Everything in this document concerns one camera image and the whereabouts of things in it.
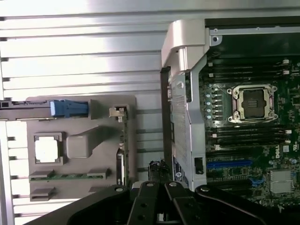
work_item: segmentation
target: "blue plastic clip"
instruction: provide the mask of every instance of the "blue plastic clip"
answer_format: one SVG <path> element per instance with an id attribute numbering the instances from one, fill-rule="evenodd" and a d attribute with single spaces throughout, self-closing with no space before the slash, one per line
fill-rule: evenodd
<path id="1" fill-rule="evenodd" d="M 76 102 L 71 100 L 51 100 L 50 101 L 51 115 L 53 117 L 69 118 L 71 115 L 88 115 L 88 102 Z"/>

